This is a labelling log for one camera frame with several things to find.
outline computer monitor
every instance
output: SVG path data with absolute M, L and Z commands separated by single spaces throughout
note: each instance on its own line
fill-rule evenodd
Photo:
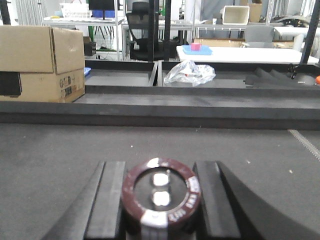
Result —
M 117 10 L 120 10 L 120 3 L 117 0 Z M 90 10 L 102 10 L 103 20 L 105 20 L 105 11 L 114 11 L 115 10 L 115 1 L 114 0 L 89 0 L 89 9 Z

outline black office chair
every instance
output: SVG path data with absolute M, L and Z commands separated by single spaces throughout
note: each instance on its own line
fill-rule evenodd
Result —
M 132 4 L 132 12 L 126 14 L 129 30 L 133 41 L 130 42 L 130 59 L 148 60 L 148 38 L 144 33 L 148 32 L 149 26 L 149 3 L 134 2 Z M 141 38 L 137 38 L 133 30 L 142 30 Z M 153 60 L 164 59 L 164 44 L 158 39 L 158 33 L 154 37 L 154 53 Z

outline white storage bin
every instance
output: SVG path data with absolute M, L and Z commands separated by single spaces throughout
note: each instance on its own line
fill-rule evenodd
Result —
M 249 6 L 224 6 L 222 12 L 222 24 L 247 25 L 249 12 Z
M 70 19 L 89 19 L 92 11 L 87 3 L 60 3 L 62 15 Z

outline black tray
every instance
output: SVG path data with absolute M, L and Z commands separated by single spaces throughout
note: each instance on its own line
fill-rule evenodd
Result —
M 179 62 L 159 62 L 159 87 L 190 88 L 191 83 L 164 83 L 168 72 Z M 290 64 L 261 63 L 213 63 L 201 62 L 200 65 L 210 65 L 215 69 L 213 81 L 196 86 L 196 88 L 226 88 L 226 89 L 273 89 L 273 90 L 320 90 L 315 78 L 320 75 L 316 65 L 302 65 L 297 68 L 295 79 L 291 79 Z
M 151 87 L 158 63 L 87 60 L 85 66 L 91 68 L 86 86 Z

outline small blue object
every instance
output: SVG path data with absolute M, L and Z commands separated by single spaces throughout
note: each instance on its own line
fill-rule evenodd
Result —
M 202 45 L 199 51 L 191 51 L 191 45 L 182 45 L 182 49 L 187 55 L 211 55 L 212 50 L 205 45 Z
M 115 11 L 112 11 L 112 10 L 105 10 L 104 12 L 102 10 L 93 10 L 92 16 L 95 18 L 102 18 L 103 13 L 106 18 L 114 18 L 116 16 Z
M 91 68 L 90 67 L 85 67 L 84 68 L 84 76 L 87 76 L 91 71 Z

